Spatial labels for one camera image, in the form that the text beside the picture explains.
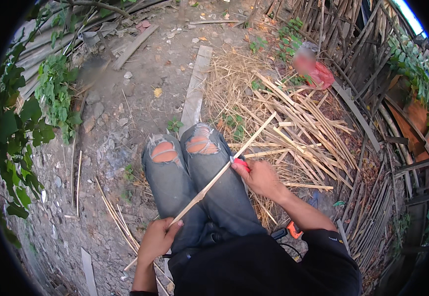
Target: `jeans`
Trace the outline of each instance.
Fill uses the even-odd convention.
[[[169,149],[153,153],[156,146],[164,142],[168,142],[165,144]],[[169,161],[154,161],[157,155],[167,155],[168,152],[176,156]],[[180,142],[168,134],[151,137],[142,154],[142,165],[160,217],[177,216],[216,176],[231,155],[223,135],[204,123],[185,131]],[[231,168],[182,220],[184,226],[172,244],[173,254],[236,236],[267,234],[250,204],[244,182]]]

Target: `yellow leaf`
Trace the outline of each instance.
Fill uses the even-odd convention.
[[[155,98],[160,98],[161,95],[162,95],[162,89],[160,87],[157,87],[156,89],[154,89]]]

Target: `soil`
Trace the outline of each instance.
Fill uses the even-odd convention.
[[[188,7],[188,19],[200,20],[202,13],[206,19],[209,19],[210,14],[221,19],[225,9],[229,8],[230,12],[235,13],[238,9],[250,11],[254,1],[199,3],[203,9]],[[10,227],[22,242],[22,250],[19,251],[22,261],[30,270],[29,274],[33,275],[31,278],[42,287],[43,294],[54,295],[53,287],[63,284],[71,295],[89,295],[81,248],[92,257],[99,295],[129,293],[134,267],[129,270],[128,277],[123,274],[123,269],[135,256],[108,215],[96,178],[107,198],[121,206],[129,228],[135,238],[141,241],[147,224],[157,218],[158,212],[150,191],[135,186],[134,182],[140,183],[132,179],[126,167],[130,165],[132,174],[143,180],[140,175],[140,155],[147,137],[153,133],[167,133],[167,122],[173,117],[180,119],[199,45],[217,49],[223,46],[248,46],[247,42],[242,41],[246,32],[244,29],[229,27],[227,24],[204,24],[178,31],[176,9],[167,7],[149,14],[155,15],[150,23],[160,28],[135,51],[120,71],[114,71],[112,64],[109,64],[100,82],[91,88],[92,94],[88,97],[98,94],[104,111],[100,114],[101,106],[98,103],[85,106],[82,113],[84,124],[79,129],[73,163],[72,145],[64,145],[61,133],[57,130],[54,140],[34,149],[35,170],[45,186],[46,200],[29,205],[30,215],[26,220],[8,217]],[[230,19],[242,18],[231,15]],[[175,36],[167,38],[167,34],[173,32],[176,32]],[[193,38],[200,37],[205,37],[207,41],[192,43]],[[116,48],[133,41],[134,36],[124,34],[121,38],[115,35],[107,39],[109,46]],[[104,50],[97,55],[87,54],[82,75],[99,68],[105,63],[105,58]],[[124,85],[127,72],[131,72],[132,77]],[[154,96],[154,88],[162,89],[159,98]],[[83,152],[79,189],[80,218],[67,218],[64,215],[76,215],[71,204],[71,171],[74,165],[76,185],[80,150]],[[299,189],[296,193],[308,201],[312,192]],[[3,187],[0,187],[0,193],[4,194]],[[336,190],[321,193],[318,199],[319,210],[332,220],[339,211],[332,206],[336,201]],[[282,209],[276,208],[274,212],[277,217],[282,217],[277,218],[277,221],[286,220],[287,216]],[[308,249],[305,242],[294,240],[289,235],[281,241],[293,245],[303,254]],[[290,248],[286,250],[296,257],[295,251]],[[156,273],[167,287],[169,281],[158,271]],[[169,287],[168,291],[172,295],[173,287]]]

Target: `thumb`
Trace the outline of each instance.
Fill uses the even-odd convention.
[[[178,232],[178,230],[180,230],[180,228],[182,228],[182,226],[183,220],[173,223],[173,225],[168,229],[168,232],[165,234],[165,238],[169,238],[173,241],[175,239],[175,234]]]
[[[242,177],[242,179],[244,179],[245,181],[250,181],[250,175],[243,165],[233,163],[231,164],[231,168],[233,168],[233,170],[235,170],[236,173]]]

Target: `cable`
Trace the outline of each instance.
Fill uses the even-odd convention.
[[[291,246],[291,245],[289,245],[289,244],[283,243],[283,242],[279,242],[278,244],[279,244],[279,245],[288,246],[288,247],[292,248],[295,252],[297,252],[297,253],[298,253],[298,256],[300,256],[300,259],[301,259],[301,260],[303,260],[303,257],[301,256],[300,252],[298,252],[298,250],[297,250],[296,248],[292,247],[292,246]]]

